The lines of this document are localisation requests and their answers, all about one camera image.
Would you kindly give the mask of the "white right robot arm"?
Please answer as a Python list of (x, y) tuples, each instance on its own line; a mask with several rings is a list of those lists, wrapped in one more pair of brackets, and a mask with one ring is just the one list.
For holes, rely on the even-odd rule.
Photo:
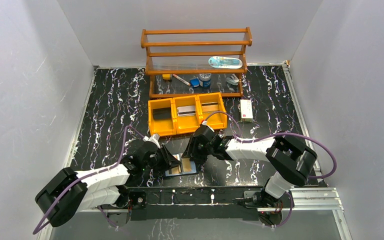
[(208, 156), (222, 161), (263, 160), (275, 173), (264, 185), (259, 198), (268, 207), (275, 207), (284, 193), (308, 183), (317, 154), (299, 140), (299, 135), (280, 132), (265, 139), (221, 136), (205, 123), (191, 135), (183, 158), (195, 163), (206, 162)]

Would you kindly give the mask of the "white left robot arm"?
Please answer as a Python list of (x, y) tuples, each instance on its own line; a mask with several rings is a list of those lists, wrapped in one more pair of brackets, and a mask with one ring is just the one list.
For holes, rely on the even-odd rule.
[(159, 135), (144, 137), (143, 143), (119, 163), (86, 171), (71, 167), (60, 170), (35, 196), (45, 225), (59, 227), (76, 213), (102, 205), (124, 208), (129, 194), (121, 189), (136, 176), (151, 169), (167, 171), (182, 164), (177, 154), (171, 154), (159, 143)]

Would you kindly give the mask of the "black leather card holder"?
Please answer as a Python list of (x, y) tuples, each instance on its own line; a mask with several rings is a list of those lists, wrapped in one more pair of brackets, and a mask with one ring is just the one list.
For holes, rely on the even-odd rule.
[(174, 154), (173, 157), (180, 163), (180, 165), (166, 170), (163, 174), (165, 178), (195, 175), (198, 173), (194, 161), (190, 161), (189, 158), (182, 158), (181, 154)]

